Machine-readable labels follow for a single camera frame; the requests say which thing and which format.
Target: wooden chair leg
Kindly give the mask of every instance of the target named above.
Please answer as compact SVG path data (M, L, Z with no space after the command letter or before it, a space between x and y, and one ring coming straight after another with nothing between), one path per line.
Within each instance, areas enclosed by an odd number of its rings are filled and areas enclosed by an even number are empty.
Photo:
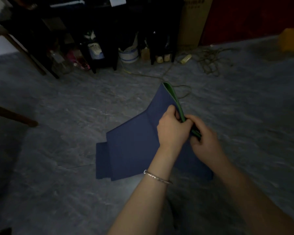
M4 109L2 107L0 107L0 116L2 116L4 118L7 118L7 119L11 119L11 120L21 122L23 124L27 124L30 127L36 127L38 125L37 121L26 118L23 115L16 114L16 113L14 113L12 111L9 111L7 109Z
M46 75L46 72L35 62L34 59L30 56L30 54L25 51L9 34L4 34L4 38L6 38L18 51L20 51L24 56L31 62L31 64L39 71L41 75Z

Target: gray marble floor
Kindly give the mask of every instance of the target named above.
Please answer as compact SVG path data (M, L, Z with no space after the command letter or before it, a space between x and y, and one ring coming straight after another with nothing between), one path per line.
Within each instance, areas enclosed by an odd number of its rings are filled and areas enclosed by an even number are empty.
M191 86L185 113L215 129L230 159L294 218L294 55L276 38L228 43L221 75L206 75L194 59L124 65L131 73ZM0 61L0 106L39 122L36 128L0 117L0 229L13 234L105 234L141 179L95 178L96 143L145 110L160 81L100 69L60 80L41 76L22 56ZM188 88L176 89L183 95ZM243 221L217 180L172 173L168 201L184 234L244 234ZM172 223L163 217L162 223Z

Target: blue folded mat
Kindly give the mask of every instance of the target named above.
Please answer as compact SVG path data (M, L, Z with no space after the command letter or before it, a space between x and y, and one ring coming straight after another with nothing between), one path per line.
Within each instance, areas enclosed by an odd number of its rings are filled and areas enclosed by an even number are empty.
M176 107L184 122L186 119L172 86L162 83L144 112L107 132L107 142L96 144L97 179L119 180L148 169L159 148L157 125L169 105ZM192 128L191 134L201 137L196 127ZM212 171L194 154L189 140L183 145L174 166L207 180L213 177Z

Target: green inner lining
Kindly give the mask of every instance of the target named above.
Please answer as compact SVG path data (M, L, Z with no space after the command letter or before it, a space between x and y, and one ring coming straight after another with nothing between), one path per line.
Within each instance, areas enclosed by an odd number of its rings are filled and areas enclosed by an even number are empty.
M180 118L181 118L182 122L185 122L186 121L186 118L184 116L184 113L183 113L182 107L180 105L179 99L177 98L177 96L175 94L175 91L174 91L172 85L170 83L168 83L168 82L164 82L163 85L164 85L165 89L168 91L168 93L172 96L172 98L174 99L174 101L176 102L177 110L178 110L178 112L180 114ZM195 126L192 127L191 132L194 135L196 135L199 139L202 136L201 133L199 132L199 130Z

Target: bangle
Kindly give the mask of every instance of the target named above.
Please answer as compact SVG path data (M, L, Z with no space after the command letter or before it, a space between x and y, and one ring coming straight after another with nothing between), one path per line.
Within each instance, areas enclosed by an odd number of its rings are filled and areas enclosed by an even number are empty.
M170 181L170 180L163 180L163 179L161 179L161 178L159 178L159 177L157 177L157 176L151 174L151 173L150 173L149 171L147 171L147 170L144 171L144 174L147 174L147 175L151 176L152 178L154 178L154 179L156 179L156 180L158 180L158 181L160 181L160 182L163 182L163 183L165 183L165 184L171 184L171 185L173 185L172 181Z

